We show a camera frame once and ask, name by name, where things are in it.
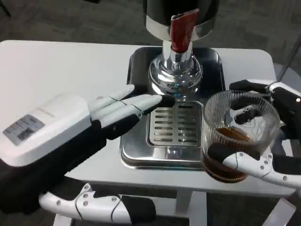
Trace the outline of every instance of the red lever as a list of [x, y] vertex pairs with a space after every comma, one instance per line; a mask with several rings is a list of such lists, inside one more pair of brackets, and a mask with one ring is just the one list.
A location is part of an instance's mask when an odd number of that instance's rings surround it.
[[182, 53], [188, 49], [198, 12], [196, 8], [171, 17], [171, 49], [174, 52]]

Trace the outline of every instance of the label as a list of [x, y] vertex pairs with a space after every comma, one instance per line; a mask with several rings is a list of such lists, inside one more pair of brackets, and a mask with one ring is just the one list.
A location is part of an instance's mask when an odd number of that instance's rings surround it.
[[23, 118], [19, 119], [13, 123], [10, 127], [3, 131], [3, 134], [10, 139], [14, 145], [18, 146], [23, 141], [27, 140], [32, 134], [39, 131], [45, 126], [37, 118], [32, 115], [25, 115]]

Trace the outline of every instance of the metal rod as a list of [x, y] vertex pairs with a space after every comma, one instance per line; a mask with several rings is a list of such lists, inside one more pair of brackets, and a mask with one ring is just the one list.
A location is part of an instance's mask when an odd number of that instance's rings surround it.
[[292, 63], [294, 57], [296, 56], [296, 54], [297, 54], [297, 52], [298, 52], [300, 46], [301, 46], [301, 34], [299, 35], [299, 37], [297, 38], [297, 41], [296, 41], [295, 44], [293, 45], [293, 48], [292, 48], [292, 50], [291, 50], [291, 52], [290, 52], [290, 54], [289, 54], [289, 56], [288, 56], [288, 58], [287, 58], [285, 64], [282, 66], [282, 68], [281, 68], [281, 70], [280, 70], [280, 72], [279, 72], [279, 74], [278, 74], [278, 76], [277, 76], [277, 80], [276, 80], [275, 82], [272, 82], [271, 84], [269, 84], [269, 85], [265, 88], [265, 90], [266, 90], [267, 92], [269, 92], [269, 87], [270, 87], [272, 84], [274, 84], [274, 83], [276, 83], [276, 82], [280, 82], [280, 81], [283, 79], [283, 76], [285, 75], [287, 69], [288, 69], [289, 66], [291, 65], [291, 63]]

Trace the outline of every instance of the robotic hand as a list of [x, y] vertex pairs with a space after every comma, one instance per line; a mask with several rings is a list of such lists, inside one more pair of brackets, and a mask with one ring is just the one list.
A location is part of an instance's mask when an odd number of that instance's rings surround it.
[[156, 210], [151, 200], [113, 194], [64, 176], [102, 149], [107, 139], [129, 131], [143, 115], [174, 105], [174, 97], [146, 91], [127, 85], [90, 103], [59, 95], [6, 128], [0, 134], [0, 210], [28, 214], [41, 206], [75, 219], [152, 221]]
[[[298, 139], [301, 142], [301, 93], [291, 87], [269, 80], [242, 80], [230, 84], [232, 90], [256, 91], [270, 101], [277, 109], [280, 119], [285, 123], [275, 139], [275, 148], [279, 149], [282, 140]], [[243, 173], [261, 178], [273, 184], [300, 189], [301, 158], [285, 156], [284, 151], [267, 156], [260, 153], [245, 153], [233, 150], [221, 144], [212, 144], [208, 149], [209, 157]]]

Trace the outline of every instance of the gray carpet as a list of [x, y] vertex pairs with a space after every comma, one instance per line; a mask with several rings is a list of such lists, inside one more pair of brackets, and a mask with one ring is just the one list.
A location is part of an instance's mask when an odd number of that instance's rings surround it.
[[[3, 0], [12, 14], [0, 9], [0, 41], [49, 40], [135, 45], [160, 45], [143, 25], [140, 0]], [[301, 32], [300, 0], [221, 0], [216, 26], [197, 46], [259, 48], [283, 64]], [[301, 74], [301, 53], [292, 68]], [[175, 191], [112, 187], [116, 192], [175, 197]], [[208, 194], [209, 226], [260, 226], [278, 199]], [[301, 225], [301, 201], [290, 197], [297, 213], [289, 226]], [[2, 226], [50, 226], [54, 215], [39, 210], [31, 216], [0, 213]], [[76, 222], [80, 226], [99, 225]], [[188, 225], [186, 220], [159, 218], [152, 225]]]

